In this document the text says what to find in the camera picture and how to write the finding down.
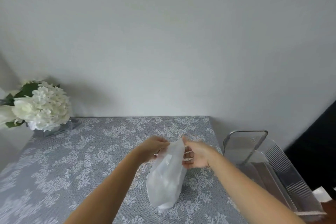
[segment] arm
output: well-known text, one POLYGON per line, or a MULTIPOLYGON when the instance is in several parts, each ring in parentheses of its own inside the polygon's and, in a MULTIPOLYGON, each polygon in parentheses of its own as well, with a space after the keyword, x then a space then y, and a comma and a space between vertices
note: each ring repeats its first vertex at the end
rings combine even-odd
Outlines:
POLYGON ((169 142, 162 137, 152 136, 145 140, 83 200, 65 224, 112 223, 139 166, 155 158, 154 154, 168 145, 169 142))
POLYGON ((186 168, 209 166, 228 192, 243 216, 251 224, 304 224, 304 222, 275 197, 261 188, 231 164, 223 155, 202 142, 188 141, 183 161, 186 168))

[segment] white flowers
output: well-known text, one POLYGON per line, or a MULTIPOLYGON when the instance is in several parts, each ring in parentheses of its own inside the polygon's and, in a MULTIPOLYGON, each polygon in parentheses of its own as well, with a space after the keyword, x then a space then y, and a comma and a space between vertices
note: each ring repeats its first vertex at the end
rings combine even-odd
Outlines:
POLYGON ((6 122, 11 122, 16 119, 16 116, 12 112, 12 106, 3 105, 0 106, 0 127, 6 122))
POLYGON ((63 89, 41 82, 30 95, 14 97, 14 106, 1 106, 0 124, 24 120, 31 130, 45 131, 65 124, 70 119, 70 102, 63 89))

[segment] white plastic bag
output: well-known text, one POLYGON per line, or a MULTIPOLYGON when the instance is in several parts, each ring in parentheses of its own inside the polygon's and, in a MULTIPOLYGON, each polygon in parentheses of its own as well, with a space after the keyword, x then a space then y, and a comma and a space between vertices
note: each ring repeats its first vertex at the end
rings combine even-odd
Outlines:
POLYGON ((181 193, 187 170, 182 166, 184 144, 182 139, 158 153, 149 172, 146 187, 149 202, 160 213, 171 208, 181 193))

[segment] gray lace tablecloth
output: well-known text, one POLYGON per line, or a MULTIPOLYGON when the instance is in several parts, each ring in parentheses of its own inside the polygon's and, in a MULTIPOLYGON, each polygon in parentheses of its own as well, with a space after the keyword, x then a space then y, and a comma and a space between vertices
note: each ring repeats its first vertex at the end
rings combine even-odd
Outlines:
MULTIPOLYGON (((32 140, 20 159, 0 174, 0 223, 62 223, 125 155, 150 135, 170 141, 179 135, 217 144, 209 118, 79 118, 71 131, 32 140)), ((114 223, 246 223, 210 169, 188 170, 173 208, 159 214, 149 205, 140 166, 114 223)))

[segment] dish rack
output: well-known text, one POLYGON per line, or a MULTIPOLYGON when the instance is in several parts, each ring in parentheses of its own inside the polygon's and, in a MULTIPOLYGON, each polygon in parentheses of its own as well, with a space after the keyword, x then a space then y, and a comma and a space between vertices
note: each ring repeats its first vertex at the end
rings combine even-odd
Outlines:
POLYGON ((224 156, 304 221, 326 213, 311 189, 266 130, 233 131, 223 141, 224 156))

